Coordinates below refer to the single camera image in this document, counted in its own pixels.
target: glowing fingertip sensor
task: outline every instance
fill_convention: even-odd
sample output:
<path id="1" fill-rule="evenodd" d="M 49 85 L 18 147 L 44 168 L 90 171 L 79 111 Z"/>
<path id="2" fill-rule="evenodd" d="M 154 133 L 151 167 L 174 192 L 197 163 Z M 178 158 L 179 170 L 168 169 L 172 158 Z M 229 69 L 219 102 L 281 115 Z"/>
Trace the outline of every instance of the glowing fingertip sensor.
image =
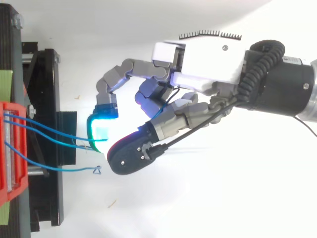
<path id="1" fill-rule="evenodd" d="M 96 105 L 94 112 L 87 119 L 87 134 L 90 146 L 97 152 L 103 153 L 105 142 L 111 138 L 111 129 L 114 128 L 119 117 L 117 104 Z"/>

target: black cable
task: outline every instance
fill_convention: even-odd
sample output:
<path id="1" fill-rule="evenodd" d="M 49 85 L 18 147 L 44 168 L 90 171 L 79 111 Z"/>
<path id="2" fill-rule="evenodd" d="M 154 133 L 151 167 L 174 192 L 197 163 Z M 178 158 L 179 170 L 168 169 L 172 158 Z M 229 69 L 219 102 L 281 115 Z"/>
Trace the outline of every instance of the black cable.
<path id="1" fill-rule="evenodd" d="M 266 74 L 282 60 L 285 53 L 284 45 L 274 40 L 257 42 L 250 47 L 250 50 L 263 52 L 265 54 L 240 80 L 238 95 L 236 97 L 242 102 L 254 101 L 254 97 L 256 97 L 259 90 L 260 82 L 266 77 Z"/>
<path id="2" fill-rule="evenodd" d="M 193 134 L 195 131 L 199 130 L 200 128 L 204 127 L 205 125 L 209 124 L 210 122 L 212 122 L 214 119 L 216 119 L 218 116 L 220 116 L 221 114 L 223 114 L 225 111 L 232 109 L 233 107 L 242 104 L 242 102 L 235 102 L 230 104 L 227 107 L 224 107 L 223 109 L 221 109 L 220 111 L 216 112 L 214 115 L 212 115 L 210 118 L 208 118 L 207 120 L 205 120 L 204 122 L 200 123 L 198 126 L 194 127 L 193 129 L 191 129 L 190 131 L 186 132 L 185 134 L 179 136 L 178 138 L 172 140 L 171 142 L 167 143 L 164 145 L 164 149 L 167 149 L 168 147 L 176 144 L 177 142 L 181 141 L 182 139 L 185 139 L 187 136 Z"/>
<path id="3" fill-rule="evenodd" d="M 168 105 L 168 103 L 170 102 L 170 100 L 172 100 L 172 98 L 179 92 L 180 88 L 174 88 L 174 90 L 177 90 L 172 96 L 170 96 L 170 98 L 166 101 L 166 103 L 164 103 L 164 105 L 161 107 L 161 109 L 155 114 L 154 117 L 152 117 L 152 119 L 156 118 L 159 114 L 161 114 L 163 112 L 163 109 Z"/>
<path id="4" fill-rule="evenodd" d="M 308 130 L 310 130 L 311 133 L 314 134 L 314 136 L 317 137 L 317 134 L 316 134 L 305 122 L 303 122 L 302 120 L 300 120 L 300 119 L 297 118 L 297 117 L 294 117 L 294 118 L 295 118 L 297 121 L 299 121 L 301 124 L 303 124 L 304 126 L 306 126 L 306 127 L 308 128 Z"/>

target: screw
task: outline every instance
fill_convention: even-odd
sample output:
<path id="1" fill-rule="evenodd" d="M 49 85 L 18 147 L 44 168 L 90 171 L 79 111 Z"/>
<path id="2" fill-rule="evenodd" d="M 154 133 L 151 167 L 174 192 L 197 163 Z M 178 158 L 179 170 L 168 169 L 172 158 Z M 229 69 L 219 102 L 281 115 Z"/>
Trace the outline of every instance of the screw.
<path id="1" fill-rule="evenodd" d="M 309 89 L 309 84 L 304 83 L 304 84 L 303 84 L 303 88 L 304 88 L 305 90 Z"/>
<path id="2" fill-rule="evenodd" d="M 60 55 L 55 56 L 55 63 L 60 63 Z"/>
<path id="3" fill-rule="evenodd" d="M 28 106 L 28 116 L 30 119 L 34 118 L 34 115 L 36 114 L 36 109 L 34 109 L 33 105 Z"/>
<path id="4" fill-rule="evenodd" d="M 23 16 L 20 14 L 15 14 L 12 20 L 12 25 L 15 26 L 16 29 L 21 30 L 24 25 Z"/>

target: white wall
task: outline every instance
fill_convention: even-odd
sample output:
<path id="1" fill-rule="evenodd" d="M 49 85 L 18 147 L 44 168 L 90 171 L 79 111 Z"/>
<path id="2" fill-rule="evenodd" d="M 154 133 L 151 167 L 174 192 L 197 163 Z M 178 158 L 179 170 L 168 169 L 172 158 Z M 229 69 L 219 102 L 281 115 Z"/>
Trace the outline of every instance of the white wall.
<path id="1" fill-rule="evenodd" d="M 92 12 L 91 6 L 95 7 L 96 22 L 88 20 L 91 29 L 82 27 L 82 31 L 78 26 L 74 26 L 75 30 L 69 27 L 70 35 L 59 30 L 76 22 L 67 22 L 63 15 L 72 5 L 65 3 L 65 8 L 61 8 L 59 1 L 45 2 L 46 11 L 44 3 L 37 3 L 39 8 L 27 1 L 16 4 L 32 22 L 26 25 L 23 37 L 36 40 L 36 35 L 41 39 L 40 47 L 54 47 L 61 54 L 61 108 L 78 111 L 80 136 L 86 135 L 86 118 L 96 102 L 96 81 L 126 58 L 149 60 L 153 41 L 182 33 L 174 32 L 168 23 L 176 22 L 175 29 L 184 32 L 204 27 L 219 29 L 224 24 L 222 29 L 242 33 L 247 45 L 277 39 L 285 44 L 286 55 L 317 58 L 313 1 L 274 0 L 240 20 L 255 9 L 256 1 L 188 0 L 183 3 L 184 15 L 175 13 L 180 1 L 171 5 L 169 14 L 161 12 L 166 7 L 160 1 L 153 7 L 153 19 L 141 11 L 130 13 L 140 17 L 136 21 L 130 21 L 130 3 L 126 2 L 129 7 L 123 13 L 114 3 L 111 11 L 103 15 L 109 14 L 113 21 L 102 28 L 98 20 L 101 12 L 96 8 L 108 1 L 94 0 L 87 3 L 87 8 Z M 57 11 L 55 18 L 46 17 L 50 9 Z M 121 15 L 123 19 L 116 24 L 115 17 Z M 160 25 L 158 19 L 166 22 Z M 156 27 L 152 29 L 145 21 Z M 52 29 L 39 22 L 50 24 Z M 115 35 L 120 37 L 115 38 L 113 32 L 105 33 L 108 28 L 127 30 L 124 23 L 133 22 L 138 23 L 133 28 L 137 34 L 132 30 L 128 34 L 118 31 Z M 143 29 L 150 32 L 140 37 Z M 133 78 L 117 93 L 120 120 L 122 125 L 128 124 L 120 133 L 134 130 L 147 120 L 134 103 L 141 82 Z M 317 130 L 317 125 L 312 124 L 312 128 Z M 316 138 L 292 118 L 235 109 L 221 123 L 194 133 L 152 165 L 129 176 L 114 174 L 103 155 L 80 150 L 77 166 L 102 165 L 103 174 L 64 173 L 65 220 L 56 228 L 41 223 L 41 231 L 32 237 L 316 237 L 316 143 Z"/>

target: robotic hand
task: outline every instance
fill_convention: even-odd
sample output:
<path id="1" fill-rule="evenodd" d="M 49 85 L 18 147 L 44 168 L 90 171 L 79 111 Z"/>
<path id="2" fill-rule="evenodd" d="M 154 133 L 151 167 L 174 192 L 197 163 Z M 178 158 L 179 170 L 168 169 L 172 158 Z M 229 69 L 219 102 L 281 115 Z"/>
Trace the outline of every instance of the robotic hand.
<path id="1" fill-rule="evenodd" d="M 131 76 L 146 79 L 135 101 L 152 119 L 109 150 L 111 169 L 120 175 L 151 164 L 171 145 L 209 123 L 220 122 L 234 106 L 317 121 L 317 60 L 310 64 L 284 53 L 284 45 L 273 40 L 258 42 L 246 51 L 240 35 L 219 31 L 183 34 L 179 41 L 156 43 L 152 62 L 126 59 L 98 81 L 88 136 L 96 139 L 91 127 L 94 119 L 118 117 L 113 92 Z M 175 87 L 193 92 L 167 104 Z M 197 92 L 210 96 L 210 103 L 198 103 Z M 185 128 L 191 130 L 153 146 Z M 91 146 L 98 150 L 93 142 Z"/>

